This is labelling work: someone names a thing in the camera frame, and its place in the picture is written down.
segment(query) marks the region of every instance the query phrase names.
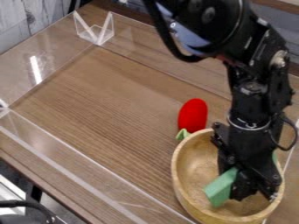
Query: wooden table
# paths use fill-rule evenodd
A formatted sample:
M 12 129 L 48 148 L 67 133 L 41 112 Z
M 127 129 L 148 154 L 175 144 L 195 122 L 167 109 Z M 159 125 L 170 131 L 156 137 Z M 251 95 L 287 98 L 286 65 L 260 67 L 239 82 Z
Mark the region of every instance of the wooden table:
M 80 14 L 92 24 L 107 15 L 95 4 L 87 5 Z M 122 185 L 106 185 L 107 174 L 98 164 L 188 217 L 175 198 L 171 180 L 178 112 L 186 101 L 200 97 L 210 106 L 211 125 L 215 121 L 226 122 L 230 108 L 223 65 L 215 59 L 194 65 L 178 61 L 154 28 L 128 21 L 116 16 L 114 39 L 104 47 L 90 47 L 11 107 L 78 152 L 39 134 L 37 128 L 28 129 L 25 122 L 16 127 L 19 135 L 39 153 L 0 134 L 1 159 L 91 223 L 132 223 L 122 209 L 115 210 L 111 208 L 115 204 L 106 203 L 102 192 L 108 189 L 123 197 L 120 205 L 138 207 L 138 198 L 122 192 Z M 72 21 L 66 18 L 60 23 L 68 25 Z M 33 38 L 39 42 L 43 34 Z M 24 49 L 28 43 L 17 47 Z M 5 57 L 12 58 L 16 53 L 13 49 Z M 298 79 L 292 76 L 291 80 L 299 88 Z M 294 102 L 287 113 L 295 120 L 298 97 Z M 296 158 L 295 151 L 291 171 L 286 174 L 284 201 L 270 218 L 271 224 L 298 222 Z M 154 212 L 150 204 L 135 209 L 143 215 Z M 167 223 L 167 216 L 152 223 Z

